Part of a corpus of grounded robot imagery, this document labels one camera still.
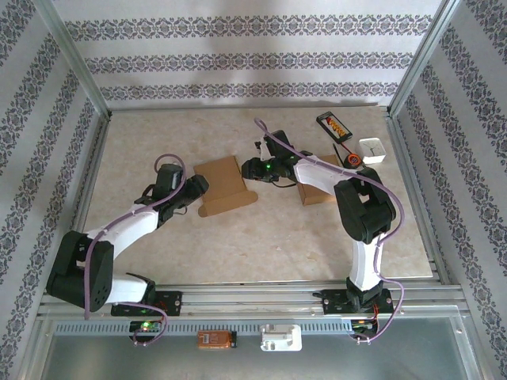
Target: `white wall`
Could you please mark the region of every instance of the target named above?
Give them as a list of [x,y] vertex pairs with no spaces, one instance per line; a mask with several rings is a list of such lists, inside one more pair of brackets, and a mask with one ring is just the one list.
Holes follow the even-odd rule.
[[110,108],[388,105],[440,0],[56,0]]
[[507,378],[506,5],[462,2],[398,115],[494,378]]
[[103,127],[29,0],[0,0],[0,379],[19,364]]

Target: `cardboard piece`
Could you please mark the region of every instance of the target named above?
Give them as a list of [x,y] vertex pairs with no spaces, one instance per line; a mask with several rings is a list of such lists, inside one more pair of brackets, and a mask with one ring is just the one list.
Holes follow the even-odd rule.
[[201,218],[246,206],[259,198],[256,192],[246,188],[235,156],[196,165],[193,170],[209,183],[208,191],[201,198],[203,204],[197,211]]
[[[330,164],[341,166],[338,164],[338,159],[334,154],[321,156],[319,158],[325,162],[329,162]],[[298,184],[298,190],[303,206],[310,206],[311,204],[324,202],[336,202],[336,196],[332,196],[331,194],[323,192],[318,188],[314,188],[309,184]]]

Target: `black mounting bracket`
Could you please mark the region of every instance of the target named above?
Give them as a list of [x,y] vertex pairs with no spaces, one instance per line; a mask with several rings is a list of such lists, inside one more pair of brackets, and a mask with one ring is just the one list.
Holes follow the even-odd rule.
[[[164,310],[168,317],[179,317],[182,295],[180,291],[156,291],[151,305]],[[160,313],[152,309],[126,305],[112,306],[111,315],[113,317],[160,317]]]
[[373,305],[379,307],[379,313],[392,314],[395,311],[389,289],[382,289],[375,301],[365,309],[357,311],[347,297],[346,289],[325,289],[314,293],[314,297],[322,300],[324,315],[328,314],[373,314]]

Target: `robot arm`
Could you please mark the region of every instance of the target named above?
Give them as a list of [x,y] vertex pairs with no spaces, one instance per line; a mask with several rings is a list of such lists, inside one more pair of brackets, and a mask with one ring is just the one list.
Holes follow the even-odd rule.
[[[311,158],[317,162],[322,161],[316,156]],[[354,169],[343,170],[359,173],[382,183],[373,169],[366,168],[360,172]],[[361,292],[375,289],[381,281],[375,273],[375,248],[383,233],[389,230],[391,220],[395,218],[395,209],[387,194],[376,192],[376,188],[370,184],[361,184],[360,180],[351,180],[345,174],[308,161],[298,161],[294,172],[299,183],[309,184],[336,196],[343,227],[353,239],[353,264],[349,281]],[[368,202],[362,203],[359,195],[368,196]],[[382,248],[377,257],[378,265],[381,257]]]
[[[283,131],[274,132],[273,135],[290,145]],[[256,143],[260,151],[263,151],[262,143]],[[252,158],[245,162],[242,165],[243,177],[264,182],[286,177],[336,196],[341,222],[353,239],[353,266],[347,278],[347,298],[356,311],[367,309],[380,295],[383,286],[381,278],[375,273],[376,245],[391,228],[396,212],[384,191],[344,173],[358,173],[382,184],[378,174],[371,168],[361,171],[341,168],[344,173],[338,173],[300,159],[268,137],[264,138],[264,144],[272,157],[264,161]],[[322,161],[309,152],[302,153],[317,162]],[[381,255],[379,248],[378,267]]]
[[[179,193],[170,200],[134,212],[166,198],[180,184],[181,175],[180,166],[162,165],[156,183],[148,186],[143,196],[129,209],[132,215],[118,222],[98,240],[90,262],[91,311],[97,311],[109,303],[142,302],[150,305],[153,302],[154,282],[131,273],[114,274],[113,261],[142,236],[160,228],[176,210],[187,207],[208,190],[209,184],[205,178],[195,175],[186,180]],[[104,227],[101,227],[84,234],[76,231],[65,234],[48,280],[47,291],[50,295],[84,307],[84,268],[79,263],[85,261],[90,243],[103,230]]]

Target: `beige floor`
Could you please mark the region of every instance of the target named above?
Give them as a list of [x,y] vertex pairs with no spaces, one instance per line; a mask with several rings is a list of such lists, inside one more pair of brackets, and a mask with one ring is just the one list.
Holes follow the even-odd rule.
[[[93,192],[86,229],[126,211],[156,178],[153,162],[162,153],[180,155],[189,172],[195,164],[235,155],[239,165],[256,157],[261,137],[255,116],[271,131],[284,129],[300,150],[332,154],[331,139],[315,117],[332,110],[356,141],[379,137],[387,151],[373,165],[402,200],[406,225],[384,247],[382,273],[390,277],[430,277],[431,270],[414,214],[377,107],[202,109],[113,114]],[[225,214],[201,218],[200,201],[185,216],[142,237],[115,261],[116,272],[134,272],[157,283],[209,283],[344,279],[352,241],[343,230],[337,205],[301,205],[297,188],[246,182],[259,200]]]

